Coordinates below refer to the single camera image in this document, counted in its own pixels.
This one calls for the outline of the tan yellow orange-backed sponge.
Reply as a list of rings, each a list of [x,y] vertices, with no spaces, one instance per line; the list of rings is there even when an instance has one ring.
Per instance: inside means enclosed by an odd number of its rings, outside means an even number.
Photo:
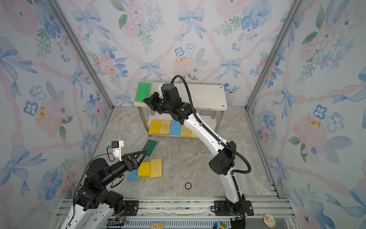
[[[162,120],[160,125],[159,134],[160,135],[169,135],[171,127],[171,120]]]

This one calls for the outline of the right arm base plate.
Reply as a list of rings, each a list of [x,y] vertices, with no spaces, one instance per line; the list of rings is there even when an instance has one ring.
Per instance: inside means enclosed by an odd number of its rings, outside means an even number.
[[[238,217],[242,216],[243,213],[246,217],[254,216],[252,202],[248,200],[243,201],[243,204],[241,204],[240,201],[236,204],[232,204],[226,200],[216,200],[211,207],[211,211],[216,216]]]

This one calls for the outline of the bright yellow sponge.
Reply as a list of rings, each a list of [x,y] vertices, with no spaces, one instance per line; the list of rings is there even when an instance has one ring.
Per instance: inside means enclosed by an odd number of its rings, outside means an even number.
[[[158,135],[160,133],[161,123],[161,120],[152,120],[149,128],[149,133],[153,135]]]
[[[142,162],[138,168],[138,177],[150,177],[151,176],[151,163]]]

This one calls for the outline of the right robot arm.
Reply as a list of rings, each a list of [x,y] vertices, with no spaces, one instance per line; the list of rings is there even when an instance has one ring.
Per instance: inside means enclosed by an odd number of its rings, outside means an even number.
[[[234,216],[253,215],[253,209],[246,202],[235,175],[249,174],[251,165],[236,151],[235,142],[220,137],[199,116],[193,106],[188,85],[185,85],[189,102],[184,102],[174,84],[163,84],[161,92],[143,97],[143,102],[159,114],[169,114],[171,118],[193,132],[213,155],[209,162],[211,170],[220,176],[223,183],[229,212]]]

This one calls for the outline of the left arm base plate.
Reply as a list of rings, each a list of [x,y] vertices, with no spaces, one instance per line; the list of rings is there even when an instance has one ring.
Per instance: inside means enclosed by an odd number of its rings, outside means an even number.
[[[124,200],[120,201],[117,211],[114,213],[116,217],[125,217],[125,216],[136,216],[137,211],[139,209],[139,201],[138,200]]]

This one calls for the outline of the large blue sponge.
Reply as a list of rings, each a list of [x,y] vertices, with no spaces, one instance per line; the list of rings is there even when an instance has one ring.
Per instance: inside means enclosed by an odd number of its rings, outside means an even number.
[[[180,136],[181,129],[182,129],[182,125],[178,121],[172,120],[171,125],[170,125],[169,135]]]

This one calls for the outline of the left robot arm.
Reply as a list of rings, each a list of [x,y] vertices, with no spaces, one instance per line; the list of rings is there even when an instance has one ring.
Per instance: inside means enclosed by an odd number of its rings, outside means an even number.
[[[126,216],[136,216],[139,202],[125,202],[123,195],[107,187],[127,171],[138,169],[146,156],[147,151],[128,153],[112,165],[104,158],[94,158],[87,166],[83,185],[76,189],[61,228],[101,229],[110,219],[123,224]]]

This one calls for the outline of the pale yellow sponge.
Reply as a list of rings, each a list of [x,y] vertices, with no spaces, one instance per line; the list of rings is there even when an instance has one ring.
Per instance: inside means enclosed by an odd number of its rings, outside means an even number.
[[[150,161],[150,178],[160,178],[163,176],[163,170],[162,170],[162,159],[151,159]]]

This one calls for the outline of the yellow-green sponge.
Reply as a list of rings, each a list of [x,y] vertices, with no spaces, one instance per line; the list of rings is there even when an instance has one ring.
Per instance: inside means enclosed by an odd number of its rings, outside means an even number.
[[[190,137],[191,138],[198,138],[198,136],[193,131],[191,132]]]

